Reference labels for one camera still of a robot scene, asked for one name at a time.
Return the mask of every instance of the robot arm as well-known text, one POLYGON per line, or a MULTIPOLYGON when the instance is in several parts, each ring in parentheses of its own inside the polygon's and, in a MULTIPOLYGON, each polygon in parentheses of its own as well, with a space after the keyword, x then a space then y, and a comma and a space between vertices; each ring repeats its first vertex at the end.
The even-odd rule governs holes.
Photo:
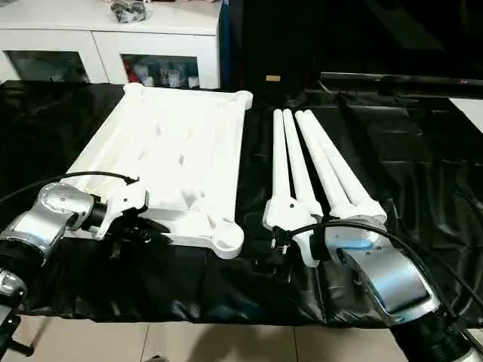
POLYGON ((64 183, 46 185, 33 207, 0 234, 0 304, 16 307, 64 233, 83 229, 102 239, 126 211, 147 209, 139 183, 125 186, 107 204, 64 183))
MULTIPOLYGON (((385 231, 373 217, 350 221, 385 231)), ((372 305, 409 361, 482 361, 462 333, 451 332, 428 281, 387 238, 335 226, 325 229, 325 245, 335 263, 357 272, 372 305)))

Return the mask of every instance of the table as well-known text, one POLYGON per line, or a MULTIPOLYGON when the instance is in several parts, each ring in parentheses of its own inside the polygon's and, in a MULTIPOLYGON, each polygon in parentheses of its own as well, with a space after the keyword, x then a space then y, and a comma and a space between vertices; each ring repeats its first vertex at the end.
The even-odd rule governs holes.
MULTIPOLYGON (((1 193, 64 172, 121 96, 120 87, 105 84, 3 84, 1 193)), ((479 287, 483 135, 466 116, 449 100, 436 98, 312 95, 302 108, 313 110, 380 200, 388 229, 431 247, 479 287)), ((221 260, 209 250, 150 243, 125 244, 120 258, 112 259, 109 243, 66 239, 21 312, 94 321, 381 327, 347 268, 323 262, 310 269, 296 259, 287 284, 263 267, 258 253, 270 242, 261 217, 272 191, 272 111, 255 99, 245 118, 235 218, 246 240, 239 258, 221 260)), ((312 184, 327 211, 315 177, 312 184)), ((34 197, 33 192, 0 205, 0 224, 34 197)), ((445 295, 466 310, 470 325, 481 326, 480 311, 468 305, 456 282, 427 262, 445 295)))

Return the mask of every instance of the black cable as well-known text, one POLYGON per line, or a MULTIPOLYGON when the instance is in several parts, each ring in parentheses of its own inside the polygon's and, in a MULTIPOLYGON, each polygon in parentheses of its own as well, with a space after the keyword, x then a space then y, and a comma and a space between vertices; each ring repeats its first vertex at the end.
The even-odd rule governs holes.
POLYGON ((71 172, 71 173, 65 173, 65 174, 62 174, 62 175, 49 177, 48 179, 42 179, 42 180, 37 181, 35 183, 31 183, 30 185, 27 185, 27 186, 25 186, 21 189, 13 191, 10 194, 7 194, 4 197, 0 198, 0 204, 3 204, 4 202, 6 202, 6 200, 8 200, 8 199, 10 199, 14 196, 17 196, 18 194, 21 194, 22 192, 33 189, 35 187, 43 186, 43 185, 46 185, 48 183, 52 183, 53 181, 58 181, 59 179, 68 179, 70 177, 87 176, 87 175, 116 177, 118 179, 123 179, 126 182, 126 184, 128 184, 128 185, 138 181, 137 179, 132 179, 129 176, 125 176, 125 175, 121 175, 119 173, 113 173, 113 172, 105 172, 105 171, 71 172))
MULTIPOLYGON (((470 296, 478 303, 478 305, 483 309, 483 300, 480 298, 480 296, 451 268, 451 266, 444 260, 442 259, 438 254, 433 253, 431 250, 419 245, 418 243, 414 242, 412 239, 407 238, 405 236, 399 237, 398 235, 391 234, 389 232, 385 232, 384 230, 381 230, 375 226, 372 225, 366 225, 366 224, 361 224, 359 222, 351 222, 351 221, 332 221, 332 222, 325 222, 325 223, 319 223, 319 224, 313 224, 313 225, 308 225, 304 226, 299 229, 295 229, 291 232, 287 232, 287 236, 289 239, 292 239, 293 236, 300 234, 302 232, 308 232, 316 229, 326 229, 327 227, 338 227, 338 226, 345 226, 345 227, 352 227, 355 229, 362 229, 362 230, 367 230, 370 232, 376 232, 379 235, 382 235, 386 238, 388 238, 391 241, 395 241, 397 244, 402 246, 407 253, 411 255, 411 258, 413 261, 415 261, 416 265, 419 267, 419 270, 423 273, 427 281, 432 285, 433 289, 435 290, 436 295, 441 301, 441 304, 443 307, 447 310, 448 314, 450 317, 455 321, 458 319, 458 315, 454 312, 451 304, 449 301, 446 299, 445 295, 441 291, 441 288, 438 285, 438 282, 432 275, 431 271, 429 270, 429 267, 427 264, 421 259, 419 254, 413 249, 412 246, 408 244, 412 244, 415 247, 420 248, 422 251, 425 253, 428 253, 430 256, 432 256, 437 262, 439 262, 443 267, 451 274, 452 277, 454 277, 458 283, 470 294, 470 296)), ((468 331, 468 330, 463 330, 462 331, 463 335, 465 338, 468 340, 468 342, 478 350, 478 353, 480 355, 483 355, 483 345, 475 339, 475 337, 468 331)))

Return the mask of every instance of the cable connector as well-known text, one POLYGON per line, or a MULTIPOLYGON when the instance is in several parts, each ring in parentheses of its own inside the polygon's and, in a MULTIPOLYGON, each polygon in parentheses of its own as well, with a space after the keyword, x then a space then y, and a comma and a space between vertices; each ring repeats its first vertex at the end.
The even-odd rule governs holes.
POLYGON ((275 226, 272 230, 272 246, 273 250, 280 252, 281 255, 287 253, 288 248, 291 245, 290 232, 275 226))

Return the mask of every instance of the white countertop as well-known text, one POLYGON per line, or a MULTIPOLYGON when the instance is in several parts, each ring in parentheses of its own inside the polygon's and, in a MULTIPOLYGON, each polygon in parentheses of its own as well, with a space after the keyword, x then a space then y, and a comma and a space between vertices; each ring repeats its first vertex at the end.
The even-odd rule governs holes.
POLYGON ((0 8, 0 29, 216 35, 221 2, 153 2, 147 19, 120 24, 103 0, 17 0, 0 8))
POLYGON ((483 133, 483 100, 450 98, 450 101, 483 133))

